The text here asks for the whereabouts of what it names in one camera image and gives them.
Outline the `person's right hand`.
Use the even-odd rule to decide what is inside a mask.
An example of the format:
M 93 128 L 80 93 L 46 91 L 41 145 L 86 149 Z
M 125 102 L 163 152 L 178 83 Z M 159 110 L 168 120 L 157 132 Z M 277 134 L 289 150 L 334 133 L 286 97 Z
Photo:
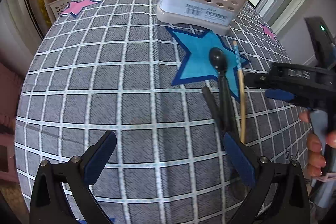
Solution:
M 336 132 L 335 130 L 328 133 L 326 137 L 326 144 L 332 148 L 335 148 L 336 144 Z M 308 165 L 307 172 L 309 176 L 318 177 L 322 175 L 321 168 L 326 166 L 326 159 L 322 155 L 322 144 L 320 139 L 314 133 L 310 133 L 307 137 L 307 149 L 308 149 Z

